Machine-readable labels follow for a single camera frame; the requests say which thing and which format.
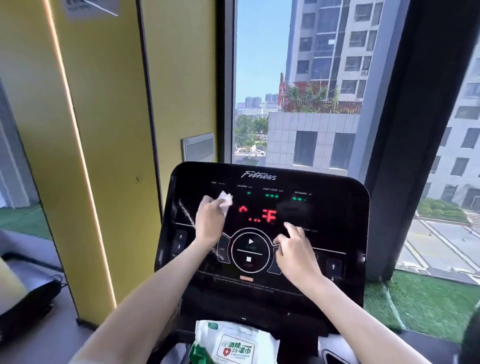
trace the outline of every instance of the hand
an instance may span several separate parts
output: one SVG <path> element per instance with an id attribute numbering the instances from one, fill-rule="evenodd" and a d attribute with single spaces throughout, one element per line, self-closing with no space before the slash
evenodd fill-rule
<path id="1" fill-rule="evenodd" d="M 312 282 L 321 280 L 324 276 L 303 229 L 288 222 L 283 225 L 290 237 L 279 234 L 273 240 L 274 244 L 280 245 L 276 252 L 276 262 L 285 277 L 306 295 L 305 290 Z"/>
<path id="2" fill-rule="evenodd" d="M 204 196 L 198 206 L 195 217 L 196 240 L 212 249 L 222 234 L 225 216 L 220 209 L 224 199 L 214 200 L 210 196 Z"/>

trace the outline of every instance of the treadmill console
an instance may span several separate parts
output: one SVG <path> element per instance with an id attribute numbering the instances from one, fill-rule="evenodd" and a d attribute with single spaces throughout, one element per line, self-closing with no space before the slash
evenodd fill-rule
<path id="1" fill-rule="evenodd" d="M 280 271 L 274 238 L 283 222 L 303 227 L 321 271 L 363 305 L 369 197 L 351 178 L 297 170 L 185 162 L 172 173 L 155 269 L 195 238 L 195 214 L 204 195 L 233 196 L 222 235 L 189 288 L 276 315 L 326 321 L 323 313 Z"/>

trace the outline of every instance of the sky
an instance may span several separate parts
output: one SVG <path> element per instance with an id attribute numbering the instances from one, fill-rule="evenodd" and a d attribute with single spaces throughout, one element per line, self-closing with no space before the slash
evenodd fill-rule
<path id="1" fill-rule="evenodd" d="M 292 0 L 238 0 L 236 102 L 278 93 L 291 9 Z"/>

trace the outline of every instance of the yellow wall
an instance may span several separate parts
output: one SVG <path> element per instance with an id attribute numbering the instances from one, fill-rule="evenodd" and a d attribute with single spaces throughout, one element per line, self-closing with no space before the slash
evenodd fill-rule
<path id="1" fill-rule="evenodd" d="M 137 9 L 72 21 L 51 3 L 119 303 L 153 273 L 160 235 Z"/>
<path id="2" fill-rule="evenodd" d="M 72 119 L 42 1 L 0 1 L 0 78 L 81 318 L 113 309 Z"/>
<path id="3" fill-rule="evenodd" d="M 216 131 L 215 1 L 141 4 L 165 203 L 170 174 L 181 163 L 180 140 Z"/>

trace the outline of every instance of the white and green package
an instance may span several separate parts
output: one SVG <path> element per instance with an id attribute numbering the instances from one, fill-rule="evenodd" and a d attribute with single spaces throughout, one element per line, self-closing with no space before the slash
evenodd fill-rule
<path id="1" fill-rule="evenodd" d="M 268 332 L 225 321 L 197 321 L 192 364 L 276 364 L 279 340 Z"/>

